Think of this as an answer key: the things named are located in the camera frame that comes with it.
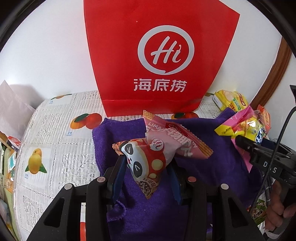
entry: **metal screw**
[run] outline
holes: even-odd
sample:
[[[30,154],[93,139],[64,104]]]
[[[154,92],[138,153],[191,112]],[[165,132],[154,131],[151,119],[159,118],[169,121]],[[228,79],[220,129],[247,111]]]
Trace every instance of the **metal screw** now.
[[[69,190],[69,189],[72,188],[72,184],[71,184],[71,183],[67,183],[67,184],[64,186],[64,188],[65,188],[66,190]]]
[[[221,184],[221,188],[224,190],[227,190],[229,188],[229,186],[225,183]]]
[[[102,183],[102,182],[104,182],[104,181],[106,180],[106,178],[105,178],[105,177],[98,177],[96,180],[97,180],[99,183]]]
[[[196,182],[196,178],[195,177],[188,177],[188,181],[191,183]]]

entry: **purple towel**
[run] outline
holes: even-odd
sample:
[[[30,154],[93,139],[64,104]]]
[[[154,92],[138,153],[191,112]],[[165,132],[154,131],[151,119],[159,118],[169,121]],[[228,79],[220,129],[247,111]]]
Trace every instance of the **purple towel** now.
[[[172,120],[182,124],[213,151],[206,160],[176,158],[179,166],[189,175],[204,183],[220,185],[227,183],[240,198],[245,207],[249,206],[259,190],[262,178],[258,169],[247,168],[230,137],[218,136],[215,128],[234,115],[227,108],[216,119]],[[103,175],[108,167],[114,166],[118,155],[112,144],[118,141],[145,137],[143,119],[115,121],[105,119],[93,130],[96,163]],[[208,224],[211,223],[211,209],[208,207]],[[160,185],[147,200],[134,181],[130,170],[126,170],[120,197],[114,209],[107,214],[111,240],[183,240],[187,224],[188,208],[179,206],[174,200],[167,172],[164,171]]]

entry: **lace tablecloth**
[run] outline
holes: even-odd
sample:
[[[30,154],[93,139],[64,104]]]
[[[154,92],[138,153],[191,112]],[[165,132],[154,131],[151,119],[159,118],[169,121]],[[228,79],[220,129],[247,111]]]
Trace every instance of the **lace tablecloth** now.
[[[211,97],[204,97],[195,111],[200,118],[215,118],[220,113]],[[72,129],[72,121],[83,114],[106,117],[98,91],[74,93],[45,100],[34,112],[26,129],[17,160],[14,181],[14,209],[18,232],[25,241],[49,203],[66,183],[88,184],[99,176],[92,130]],[[172,114],[159,115],[170,119]],[[111,117],[127,121],[141,116]],[[28,161],[40,154],[43,168],[32,174]],[[81,209],[81,221],[85,205]]]

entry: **black cable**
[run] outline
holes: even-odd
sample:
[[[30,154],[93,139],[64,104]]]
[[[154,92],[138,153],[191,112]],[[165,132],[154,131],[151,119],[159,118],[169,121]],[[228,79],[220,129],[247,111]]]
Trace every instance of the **black cable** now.
[[[266,198],[266,207],[270,205],[270,180],[269,178],[266,180],[265,183],[265,198]]]
[[[268,177],[267,183],[268,183],[268,197],[266,197],[266,206],[268,207],[270,205],[270,196],[271,196],[271,191],[272,191],[272,184],[271,184],[271,178]]]
[[[279,144],[281,143],[281,139],[282,139],[282,137],[283,137],[283,135],[284,135],[285,129],[286,129],[286,127],[287,127],[287,125],[288,125],[288,122],[289,122],[289,120],[291,119],[291,117],[292,117],[292,115],[293,115],[294,112],[296,112],[296,106],[295,106],[295,107],[290,111],[290,113],[288,114],[288,116],[287,116],[287,118],[286,118],[286,120],[285,120],[285,123],[284,123],[284,125],[283,125],[283,127],[282,127],[282,129],[281,129],[281,132],[280,132],[280,134],[279,134],[279,138],[278,138],[278,140],[277,140],[277,142],[276,142],[275,149],[274,149],[274,151],[272,152],[272,155],[271,155],[271,158],[270,158],[270,163],[269,163],[269,165],[267,166],[267,170],[266,170],[265,175],[264,175],[264,178],[263,178],[263,180],[262,180],[261,187],[260,187],[260,189],[259,189],[259,191],[258,191],[258,193],[257,193],[257,195],[256,195],[256,197],[255,197],[255,199],[253,200],[253,203],[252,203],[251,208],[250,208],[250,210],[249,210],[249,213],[250,213],[250,214],[253,213],[254,208],[256,207],[256,204],[257,204],[257,200],[258,200],[258,198],[260,197],[263,188],[265,187],[265,182],[266,182],[266,180],[267,180],[267,178],[268,178],[268,174],[269,174],[269,171],[270,171],[270,167],[271,167],[272,163],[274,162],[274,158],[275,158],[275,156],[276,156],[276,152],[277,152],[277,150],[278,150],[278,148],[279,148]]]

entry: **white circle logo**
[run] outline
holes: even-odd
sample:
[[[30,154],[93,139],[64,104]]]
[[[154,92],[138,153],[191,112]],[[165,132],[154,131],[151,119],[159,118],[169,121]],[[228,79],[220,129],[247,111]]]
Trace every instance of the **white circle logo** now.
[[[150,148],[154,151],[160,151],[163,149],[164,143],[161,139],[155,138],[150,144]]]
[[[161,70],[161,69],[157,69],[157,68],[153,67],[151,64],[148,63],[148,61],[147,61],[147,59],[145,57],[145,46],[146,46],[148,40],[152,36],[156,35],[157,33],[166,32],[166,31],[174,32],[174,33],[177,33],[177,34],[181,35],[186,40],[186,42],[188,44],[188,48],[189,48],[189,53],[188,53],[188,56],[187,56],[187,59],[185,60],[185,62],[181,66],[179,66],[178,68],[176,68],[176,69],[174,69],[172,71],[169,71],[169,72],[165,72],[165,70]],[[174,43],[171,45],[171,47],[169,49],[167,49],[167,50],[163,49],[165,44],[168,42],[169,39],[170,39],[169,36],[166,37],[164,39],[164,41],[162,42],[162,44],[159,46],[158,50],[151,52],[151,56],[154,55],[154,60],[153,60],[154,64],[157,63],[159,55],[161,53],[166,53],[166,56],[165,56],[163,62],[167,63],[167,60],[168,60],[170,54],[172,52],[174,52],[173,48],[177,44],[177,41],[174,41]],[[177,50],[174,53],[174,56],[173,56],[173,59],[172,59],[172,61],[174,63],[177,63],[177,62],[180,61],[180,59],[177,60],[178,55],[181,52],[181,45],[179,45],[179,47],[180,47],[179,50]],[[139,58],[141,64],[147,70],[149,70],[150,72],[152,72],[154,74],[170,75],[170,74],[178,73],[178,72],[182,71],[183,69],[185,69],[190,64],[191,60],[193,59],[193,55],[194,55],[194,44],[193,44],[193,41],[192,41],[191,37],[189,36],[189,34],[186,33],[183,29],[178,28],[176,26],[172,26],[172,25],[162,25],[162,26],[158,26],[158,27],[155,27],[155,28],[149,30],[141,38],[141,40],[139,42],[139,45],[138,45],[138,58]]]

